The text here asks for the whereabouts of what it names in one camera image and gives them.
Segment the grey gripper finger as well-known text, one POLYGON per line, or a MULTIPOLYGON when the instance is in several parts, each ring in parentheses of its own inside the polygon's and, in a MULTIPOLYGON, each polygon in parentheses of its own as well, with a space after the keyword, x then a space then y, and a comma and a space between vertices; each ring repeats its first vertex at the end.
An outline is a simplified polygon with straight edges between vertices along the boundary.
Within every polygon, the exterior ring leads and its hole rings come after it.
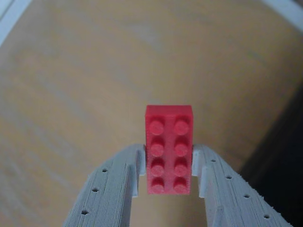
POLYGON ((289 227, 270 206, 217 153, 205 145, 193 146, 192 175, 205 201, 209 227, 289 227))
POLYGON ((88 176, 63 226, 128 227, 132 198, 145 173, 145 146, 123 148, 88 176))

